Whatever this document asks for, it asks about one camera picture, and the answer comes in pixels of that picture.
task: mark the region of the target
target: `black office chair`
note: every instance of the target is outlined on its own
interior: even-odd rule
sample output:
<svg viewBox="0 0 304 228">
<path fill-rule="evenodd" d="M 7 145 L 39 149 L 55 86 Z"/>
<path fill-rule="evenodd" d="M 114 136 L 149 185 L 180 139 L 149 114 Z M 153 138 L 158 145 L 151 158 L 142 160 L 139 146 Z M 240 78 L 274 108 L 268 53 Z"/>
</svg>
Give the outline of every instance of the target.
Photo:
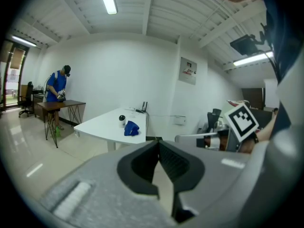
<svg viewBox="0 0 304 228">
<path fill-rule="evenodd" d="M 219 110 L 219 109 L 216 109 L 216 108 L 214 108 L 213 110 L 212 110 L 212 113 L 213 114 L 215 114 L 215 115 L 220 115 L 220 113 L 222 112 L 222 110 Z"/>
<path fill-rule="evenodd" d="M 33 92 L 33 83 L 29 82 L 28 83 L 28 89 L 26 96 L 20 96 L 21 100 L 18 102 L 19 106 L 23 106 L 24 110 L 19 112 L 19 118 L 23 113 L 26 113 L 29 116 L 29 113 L 33 114 L 34 112 L 31 111 L 29 108 L 32 106 L 32 92 Z"/>
<path fill-rule="evenodd" d="M 207 118 L 208 118 L 208 128 L 206 130 L 206 133 L 210 133 L 211 129 L 214 130 L 214 124 L 218 121 L 219 115 L 215 115 L 214 113 L 208 112 Z"/>
</svg>

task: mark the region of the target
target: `cable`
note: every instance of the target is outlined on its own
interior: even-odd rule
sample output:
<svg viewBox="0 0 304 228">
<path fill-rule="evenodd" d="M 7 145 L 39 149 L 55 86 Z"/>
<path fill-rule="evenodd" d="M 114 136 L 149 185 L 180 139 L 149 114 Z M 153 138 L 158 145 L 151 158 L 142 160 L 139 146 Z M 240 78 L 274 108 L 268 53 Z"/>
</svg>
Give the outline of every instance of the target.
<svg viewBox="0 0 304 228">
<path fill-rule="evenodd" d="M 147 113 L 147 115 L 148 115 L 148 121 L 147 121 L 147 125 L 146 125 L 146 136 L 147 136 L 147 134 L 148 134 L 148 128 L 149 128 L 149 119 L 150 119 L 150 115 L 149 115 L 149 113 L 146 111 L 146 112 L 144 112 L 144 111 L 142 111 L 142 110 L 137 110 L 137 111 L 139 111 L 139 112 L 141 112 L 141 113 Z"/>
<path fill-rule="evenodd" d="M 266 57 L 268 58 L 274 72 L 275 72 L 275 76 L 277 79 L 277 82 L 280 83 L 281 82 L 281 75 L 280 75 L 280 69 L 275 65 L 275 63 L 270 59 L 270 57 L 267 55 L 267 53 L 265 53 Z"/>
<path fill-rule="evenodd" d="M 49 78 L 50 78 L 51 76 L 49 76 L 47 79 L 46 79 L 46 81 L 44 82 L 44 85 L 43 85 L 43 93 L 44 93 L 44 96 L 46 96 L 46 93 L 47 93 L 47 88 L 44 90 L 44 86 L 46 85 L 46 83 L 47 83 L 47 81 L 49 80 Z"/>
</svg>

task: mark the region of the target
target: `white ceiling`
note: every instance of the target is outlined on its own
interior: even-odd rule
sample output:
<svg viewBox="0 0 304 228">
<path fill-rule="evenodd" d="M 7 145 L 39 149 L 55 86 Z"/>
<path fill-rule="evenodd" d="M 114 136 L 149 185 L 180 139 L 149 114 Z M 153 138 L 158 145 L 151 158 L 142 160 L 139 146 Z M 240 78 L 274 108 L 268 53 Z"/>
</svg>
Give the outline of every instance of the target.
<svg viewBox="0 0 304 228">
<path fill-rule="evenodd" d="M 118 13 L 108 15 L 102 0 L 29 0 L 12 29 L 49 46 L 99 32 L 139 33 L 174 43 L 183 35 L 199 41 L 223 67 L 244 57 L 230 42 L 245 34 L 259 40 L 260 23 L 266 24 L 260 0 L 116 0 L 116 4 Z"/>
</svg>

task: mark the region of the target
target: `blue cloth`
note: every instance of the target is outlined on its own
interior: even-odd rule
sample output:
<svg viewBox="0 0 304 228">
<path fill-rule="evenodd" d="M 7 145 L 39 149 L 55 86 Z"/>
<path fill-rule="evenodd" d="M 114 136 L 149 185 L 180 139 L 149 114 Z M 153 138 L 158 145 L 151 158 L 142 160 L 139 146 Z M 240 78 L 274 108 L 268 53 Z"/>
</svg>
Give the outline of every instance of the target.
<svg viewBox="0 0 304 228">
<path fill-rule="evenodd" d="M 138 135 L 139 126 L 132 121 L 128 121 L 126 126 L 124 127 L 124 135 L 125 136 L 135 136 Z"/>
<path fill-rule="evenodd" d="M 301 16 L 293 16 L 296 3 L 300 0 L 264 0 L 267 13 L 267 26 L 273 43 L 276 65 L 279 67 L 279 79 L 282 80 L 295 63 L 304 42 Z M 278 131 L 288 128 L 291 122 L 286 110 L 280 103 L 272 136 Z"/>
<path fill-rule="evenodd" d="M 56 92 L 60 94 L 61 91 L 66 88 L 66 84 L 67 84 L 66 79 L 67 79 L 66 76 L 65 75 L 62 76 L 59 70 L 57 71 L 57 80 L 55 80 L 55 73 L 53 73 L 49 78 L 47 84 L 49 86 L 53 86 Z M 59 101 L 59 100 L 57 100 L 56 96 L 49 90 L 47 95 L 47 101 Z"/>
</svg>

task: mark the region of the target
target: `door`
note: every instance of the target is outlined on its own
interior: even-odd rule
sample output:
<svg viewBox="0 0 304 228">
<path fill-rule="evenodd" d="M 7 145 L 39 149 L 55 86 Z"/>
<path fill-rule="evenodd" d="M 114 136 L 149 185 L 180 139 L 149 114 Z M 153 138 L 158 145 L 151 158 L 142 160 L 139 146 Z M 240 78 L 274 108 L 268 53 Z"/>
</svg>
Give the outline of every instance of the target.
<svg viewBox="0 0 304 228">
<path fill-rule="evenodd" d="M 3 77 L 2 105 L 4 109 L 15 107 L 20 95 L 20 79 L 22 67 L 28 47 L 12 41 L 4 41 L 1 54 L 8 56 L 1 57 L 1 77 Z"/>
</svg>

